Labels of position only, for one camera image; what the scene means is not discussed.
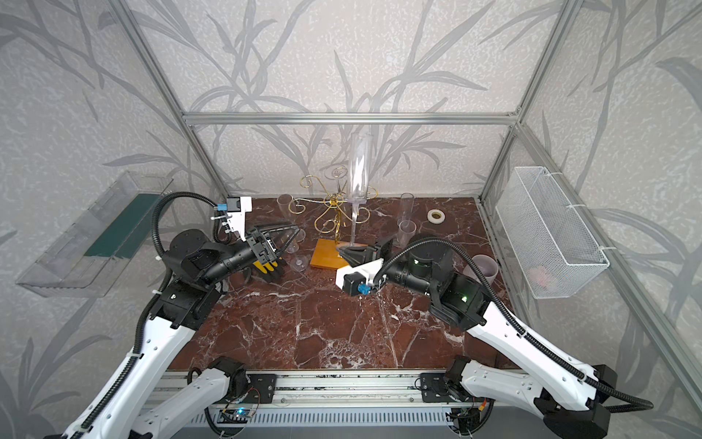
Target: wallpaper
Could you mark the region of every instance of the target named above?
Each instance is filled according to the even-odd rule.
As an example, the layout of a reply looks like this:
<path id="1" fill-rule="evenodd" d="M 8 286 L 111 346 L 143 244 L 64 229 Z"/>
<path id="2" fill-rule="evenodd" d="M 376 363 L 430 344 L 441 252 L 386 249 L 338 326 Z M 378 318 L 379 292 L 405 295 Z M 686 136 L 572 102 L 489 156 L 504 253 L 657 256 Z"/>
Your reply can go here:
<path id="1" fill-rule="evenodd" d="M 608 438 L 700 438 L 702 420 L 605 270 L 567 299 L 536 300 L 512 251 L 495 206 L 514 166 L 534 166 L 529 152 L 515 139 L 495 185 L 484 199 L 503 270 L 515 280 L 512 302 L 519 302 L 525 320 L 567 353 L 592 365 L 606 364 L 618 374 L 617 389 L 652 401 L 652 411 L 612 415 Z"/>
<path id="2" fill-rule="evenodd" d="M 561 0 L 129 4 L 185 111 L 511 112 Z"/>
<path id="3" fill-rule="evenodd" d="M 20 273 L 125 170 L 210 191 L 122 31 L 100 29 L 106 10 L 103 1 L 0 4 L 3 438 L 42 438 L 75 419 L 131 347 L 164 269 L 146 242 L 101 299 L 40 297 L 15 285 Z M 202 209 L 176 202 L 165 232 L 202 224 Z"/>
<path id="4" fill-rule="evenodd" d="M 254 196 L 291 192 L 304 195 L 306 175 L 330 176 L 346 165 L 350 135 L 367 127 L 351 125 L 199 126 L 218 172 L 231 191 Z M 371 126 L 370 186 L 383 196 L 476 195 L 502 146 L 500 125 Z M 313 192 L 321 194 L 318 185 Z"/>
<path id="5" fill-rule="evenodd" d="M 582 10 L 527 119 L 700 361 L 701 13 Z"/>

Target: wooden board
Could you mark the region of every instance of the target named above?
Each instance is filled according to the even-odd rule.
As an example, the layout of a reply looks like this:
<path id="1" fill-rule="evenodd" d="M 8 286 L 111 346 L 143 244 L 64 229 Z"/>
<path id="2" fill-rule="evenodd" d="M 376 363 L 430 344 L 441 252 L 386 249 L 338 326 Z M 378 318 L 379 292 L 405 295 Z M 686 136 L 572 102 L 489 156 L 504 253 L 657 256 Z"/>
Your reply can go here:
<path id="1" fill-rule="evenodd" d="M 348 242 L 339 242 L 339 244 L 348 244 Z M 314 248 L 310 265 L 315 268 L 326 268 L 328 270 L 337 270 L 341 267 L 349 265 L 344 261 L 344 258 L 339 256 L 336 251 L 334 240 L 317 240 L 317 246 Z"/>

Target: white wire basket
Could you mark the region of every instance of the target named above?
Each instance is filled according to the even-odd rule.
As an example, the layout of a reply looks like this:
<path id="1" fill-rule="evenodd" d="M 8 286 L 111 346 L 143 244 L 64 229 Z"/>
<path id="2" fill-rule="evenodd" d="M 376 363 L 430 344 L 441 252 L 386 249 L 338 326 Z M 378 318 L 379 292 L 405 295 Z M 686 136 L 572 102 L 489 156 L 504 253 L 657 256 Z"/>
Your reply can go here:
<path id="1" fill-rule="evenodd" d="M 577 208 L 542 166 L 515 167 L 497 202 L 535 299 L 570 297 L 609 267 Z"/>

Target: black mounting plate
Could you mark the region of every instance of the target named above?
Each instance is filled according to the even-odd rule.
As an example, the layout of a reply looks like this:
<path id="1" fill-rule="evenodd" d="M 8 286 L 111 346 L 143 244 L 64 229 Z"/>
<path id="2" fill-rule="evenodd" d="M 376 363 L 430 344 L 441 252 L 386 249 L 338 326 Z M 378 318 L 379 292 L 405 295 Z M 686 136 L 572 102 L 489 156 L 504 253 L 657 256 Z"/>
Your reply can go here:
<path id="1" fill-rule="evenodd" d="M 419 389 L 422 390 L 423 402 L 455 402 L 449 396 L 449 388 L 444 383 L 444 373 L 419 374 Z"/>
<path id="2" fill-rule="evenodd" d="M 260 401 L 258 393 L 254 390 L 249 391 L 246 398 L 242 402 L 246 404 L 270 404 L 273 402 L 273 393 L 275 392 L 275 374 L 249 374 L 251 385 L 260 393 Z"/>

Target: clear plastic tray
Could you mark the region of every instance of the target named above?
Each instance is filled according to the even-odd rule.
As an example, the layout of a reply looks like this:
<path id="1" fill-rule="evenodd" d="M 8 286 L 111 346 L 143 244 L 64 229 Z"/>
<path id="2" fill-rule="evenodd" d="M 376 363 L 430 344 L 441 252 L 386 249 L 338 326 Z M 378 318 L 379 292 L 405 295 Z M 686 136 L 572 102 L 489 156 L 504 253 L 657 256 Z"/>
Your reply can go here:
<path id="1" fill-rule="evenodd" d="M 45 297 L 103 297 L 143 242 L 157 196 L 172 181 L 123 173 L 24 271 L 17 284 Z M 140 194 L 155 196 L 137 200 Z"/>

